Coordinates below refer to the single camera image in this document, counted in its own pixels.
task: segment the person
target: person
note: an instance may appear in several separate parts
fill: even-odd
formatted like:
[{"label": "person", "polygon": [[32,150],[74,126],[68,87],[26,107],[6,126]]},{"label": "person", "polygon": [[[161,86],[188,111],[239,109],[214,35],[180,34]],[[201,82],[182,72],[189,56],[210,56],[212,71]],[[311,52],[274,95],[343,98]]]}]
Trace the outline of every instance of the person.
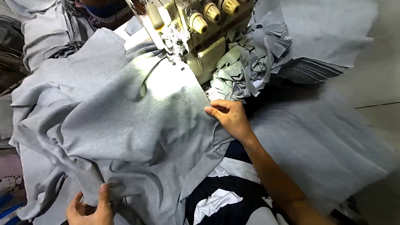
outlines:
[{"label": "person", "polygon": [[[310,204],[300,188],[264,150],[251,129],[241,102],[215,100],[211,102],[211,106],[205,107],[204,111],[216,118],[230,135],[241,142],[262,186],[293,224],[334,224]],[[101,186],[99,205],[96,212],[89,216],[84,214],[85,205],[80,203],[82,196],[82,192],[79,192],[68,206],[67,218],[70,225],[113,225],[107,184]]]}]

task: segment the finger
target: finger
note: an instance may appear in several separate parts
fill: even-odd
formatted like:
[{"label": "finger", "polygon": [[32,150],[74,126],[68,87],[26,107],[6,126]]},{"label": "finger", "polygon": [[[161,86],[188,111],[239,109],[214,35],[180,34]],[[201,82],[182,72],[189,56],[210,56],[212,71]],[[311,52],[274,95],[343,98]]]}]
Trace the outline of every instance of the finger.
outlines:
[{"label": "finger", "polygon": [[110,206],[108,204],[109,201],[110,201],[110,188],[106,183],[104,183],[100,186],[99,203],[97,205],[96,211],[110,209]]},{"label": "finger", "polygon": [[210,103],[211,103],[212,107],[224,107],[227,109],[230,109],[232,107],[232,105],[234,104],[233,101],[222,100],[222,99],[217,99]]},{"label": "finger", "polygon": [[222,116],[224,116],[224,114],[221,111],[219,111],[216,108],[212,108],[210,106],[205,107],[204,111],[209,115],[213,116],[214,118],[216,118],[217,120],[220,120]]},{"label": "finger", "polygon": [[73,217],[79,216],[77,208],[80,205],[80,200],[82,199],[82,197],[83,197],[83,193],[80,191],[75,195],[74,199],[70,202],[70,204],[67,207],[67,212],[66,212],[68,218],[73,218]]},{"label": "finger", "polygon": [[79,205],[80,200],[82,199],[82,197],[83,197],[83,193],[82,193],[81,191],[78,192],[78,193],[75,195],[74,199],[71,201],[70,205],[73,206],[73,207],[78,207],[78,205]]}]

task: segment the light gray fabric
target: light gray fabric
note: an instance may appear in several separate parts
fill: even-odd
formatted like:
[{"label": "light gray fabric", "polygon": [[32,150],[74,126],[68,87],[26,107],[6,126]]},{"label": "light gray fabric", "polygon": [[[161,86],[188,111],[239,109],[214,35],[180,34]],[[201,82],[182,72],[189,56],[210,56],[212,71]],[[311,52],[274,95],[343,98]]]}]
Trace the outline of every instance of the light gray fabric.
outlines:
[{"label": "light gray fabric", "polygon": [[365,118],[328,88],[274,88],[249,117],[261,145],[323,213],[399,162]]},{"label": "light gray fabric", "polygon": [[21,31],[25,36],[24,65],[30,71],[38,68],[69,41],[85,40],[94,33],[85,19],[68,17],[62,10],[62,4],[61,0],[57,0],[44,12],[33,13],[34,17],[22,24]]},{"label": "light gray fabric", "polygon": [[8,141],[12,135],[12,108],[11,94],[0,97],[0,149],[8,149],[11,146]]},{"label": "light gray fabric", "polygon": [[[258,1],[256,14],[263,14]],[[378,15],[374,0],[281,0],[283,16],[293,37],[293,58],[312,58],[353,67],[360,51],[373,38],[366,37]]]},{"label": "light gray fabric", "polygon": [[136,16],[133,16],[130,20],[128,20],[127,25],[125,27],[125,32],[129,35],[133,35],[136,31],[140,30],[143,26],[138,21]]},{"label": "light gray fabric", "polygon": [[283,19],[279,1],[263,12],[257,23],[251,24],[234,38],[227,34],[230,50],[217,62],[217,70],[206,90],[210,101],[216,99],[238,100],[257,96],[269,82],[273,69],[291,59],[292,38]]},{"label": "light gray fabric", "polygon": [[56,0],[5,0],[9,5],[19,6],[19,10],[26,12],[43,11],[55,4]]},{"label": "light gray fabric", "polygon": [[246,225],[278,225],[278,222],[269,208],[261,207],[250,215]]},{"label": "light gray fabric", "polygon": [[74,55],[44,61],[13,92],[12,143],[76,177],[90,205],[107,182],[113,199],[134,199],[146,224],[182,224],[181,200],[220,162],[230,136],[214,132],[188,65],[154,52],[127,64],[123,43],[100,29]]}]

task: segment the hand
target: hand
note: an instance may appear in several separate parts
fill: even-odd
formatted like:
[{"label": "hand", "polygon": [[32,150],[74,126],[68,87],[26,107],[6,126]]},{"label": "hand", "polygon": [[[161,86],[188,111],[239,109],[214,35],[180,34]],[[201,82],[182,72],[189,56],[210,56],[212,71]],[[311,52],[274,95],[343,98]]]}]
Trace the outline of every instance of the hand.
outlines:
[{"label": "hand", "polygon": [[99,202],[96,211],[91,215],[86,215],[88,205],[81,203],[83,197],[80,191],[75,195],[67,208],[67,219],[69,225],[114,225],[112,210],[108,204],[110,201],[110,188],[107,184],[100,186]]},{"label": "hand", "polygon": [[218,99],[211,102],[204,111],[215,117],[226,131],[240,142],[255,138],[241,102]]}]

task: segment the sewing machine body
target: sewing machine body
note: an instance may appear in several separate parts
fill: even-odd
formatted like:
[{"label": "sewing machine body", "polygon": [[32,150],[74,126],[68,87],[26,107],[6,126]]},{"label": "sewing machine body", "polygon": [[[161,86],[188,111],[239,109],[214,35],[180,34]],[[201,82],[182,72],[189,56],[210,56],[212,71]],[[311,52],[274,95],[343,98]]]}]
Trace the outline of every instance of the sewing machine body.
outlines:
[{"label": "sewing machine body", "polygon": [[166,50],[169,60],[187,63],[200,84],[212,78],[225,54],[228,31],[246,28],[254,5],[254,0],[126,1],[155,45]]}]

